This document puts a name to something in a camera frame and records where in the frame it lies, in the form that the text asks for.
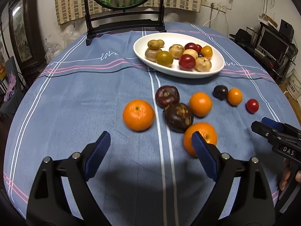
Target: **oval white plate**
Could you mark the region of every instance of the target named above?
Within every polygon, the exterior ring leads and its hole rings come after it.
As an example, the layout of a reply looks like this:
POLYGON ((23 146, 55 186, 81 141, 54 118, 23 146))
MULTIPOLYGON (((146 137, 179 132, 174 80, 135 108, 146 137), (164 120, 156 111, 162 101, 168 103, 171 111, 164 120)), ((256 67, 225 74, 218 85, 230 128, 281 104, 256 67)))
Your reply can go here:
POLYGON ((134 52, 137 55, 139 59, 141 59, 146 65, 149 67, 160 71, 162 73, 172 75, 172 76, 178 76, 182 78, 204 78, 212 76, 218 72, 220 72, 224 66, 225 66, 225 60, 224 57, 221 55, 221 53, 212 45, 204 42, 203 40, 197 39, 192 36, 184 35, 184 34, 178 34, 178 33, 169 33, 169 32, 162 32, 162 33, 154 33, 149 34, 147 36, 139 38, 134 43, 134 52), (198 72, 196 69, 193 69, 193 71, 185 71, 181 70, 179 67, 179 61, 174 59, 172 66, 165 67, 162 65, 159 65, 157 63, 154 63, 148 59, 145 58, 145 51, 147 50, 147 43, 150 40, 163 40, 165 42, 165 45, 162 49, 162 51, 168 51, 169 47, 174 44, 180 44, 182 46, 185 46, 189 42, 193 42, 195 44, 199 44, 202 47, 210 46, 213 51, 213 56, 210 59, 212 63, 212 67, 209 72, 198 72))

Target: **black wooden frame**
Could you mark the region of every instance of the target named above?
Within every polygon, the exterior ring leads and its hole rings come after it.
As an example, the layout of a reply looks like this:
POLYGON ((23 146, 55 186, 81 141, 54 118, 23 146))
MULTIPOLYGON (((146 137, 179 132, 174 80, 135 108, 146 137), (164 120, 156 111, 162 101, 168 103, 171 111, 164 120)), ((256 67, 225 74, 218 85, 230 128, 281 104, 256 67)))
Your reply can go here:
POLYGON ((23 0, 23 21, 31 58, 21 61, 13 29, 12 9, 20 0, 11 0, 8 6, 9 33, 11 44, 21 73, 28 86, 31 86, 40 73, 38 68, 46 62, 37 13, 37 0, 23 0))
POLYGON ((88 0, 84 0, 85 2, 85 20, 87 24, 87 39, 86 45, 89 46, 94 37, 97 34, 101 34, 108 31, 115 31, 115 30, 124 30, 124 29, 131 29, 131 28, 155 28, 158 31, 166 32, 165 24, 164 24, 164 0, 160 0, 160 5, 158 11, 133 11, 133 12, 126 12, 126 10, 138 7, 143 3, 147 2, 148 0, 144 0, 139 2, 135 5, 129 7, 122 7, 122 8, 115 8, 106 6, 105 4, 99 2, 98 0, 94 0, 96 3, 100 4, 103 7, 115 10, 122 10, 121 13, 112 13, 103 16, 93 17, 91 18, 90 11, 89 11, 89 3, 88 0), (101 24, 98 27, 92 26, 92 21, 118 17, 118 16, 126 16, 126 15, 137 15, 137 14, 158 14, 158 20, 151 20, 151 19, 134 19, 134 20, 126 20, 126 21, 118 21, 112 22, 107 24, 101 24))

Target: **human hand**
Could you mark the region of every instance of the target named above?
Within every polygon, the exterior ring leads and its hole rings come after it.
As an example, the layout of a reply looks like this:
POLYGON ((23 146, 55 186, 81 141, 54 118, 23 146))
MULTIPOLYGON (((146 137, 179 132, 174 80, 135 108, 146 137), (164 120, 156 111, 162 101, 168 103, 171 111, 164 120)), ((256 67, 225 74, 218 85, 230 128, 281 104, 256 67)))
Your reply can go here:
MULTIPOLYGON (((284 188, 287 184, 288 178, 290 177, 290 160, 285 159, 283 164, 285 165, 285 168, 283 169, 283 176, 279 183, 279 188, 281 190, 284 190, 284 188)), ((301 182, 301 170, 296 174, 295 179, 297 182, 301 182)))

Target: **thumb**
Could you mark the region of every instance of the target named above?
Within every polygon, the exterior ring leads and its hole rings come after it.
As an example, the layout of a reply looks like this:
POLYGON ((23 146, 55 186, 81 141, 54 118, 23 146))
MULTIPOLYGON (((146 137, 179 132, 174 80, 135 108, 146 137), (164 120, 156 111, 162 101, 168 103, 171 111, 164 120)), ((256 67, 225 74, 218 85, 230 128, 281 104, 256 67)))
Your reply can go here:
POLYGON ((301 171, 299 171, 296 175, 296 181, 301 182, 301 171))

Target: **metal pin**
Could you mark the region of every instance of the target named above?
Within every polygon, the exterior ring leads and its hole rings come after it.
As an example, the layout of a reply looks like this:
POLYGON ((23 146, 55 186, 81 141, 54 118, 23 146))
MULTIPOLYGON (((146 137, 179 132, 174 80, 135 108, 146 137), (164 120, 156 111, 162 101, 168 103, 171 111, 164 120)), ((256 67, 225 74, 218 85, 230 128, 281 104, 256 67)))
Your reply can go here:
POLYGON ((258 162, 259 162, 259 160, 258 160, 257 157, 252 157, 251 161, 252 161, 253 163, 258 163, 258 162))
POLYGON ((222 153, 222 158, 228 160, 230 158, 230 155, 228 153, 222 153))
POLYGON ((49 156, 46 156, 44 159, 43 159, 43 162, 45 163, 48 163, 50 161, 50 157, 49 156))
POLYGON ((73 159, 78 159, 80 157, 80 153, 79 152, 75 152, 72 154, 72 158, 73 159))

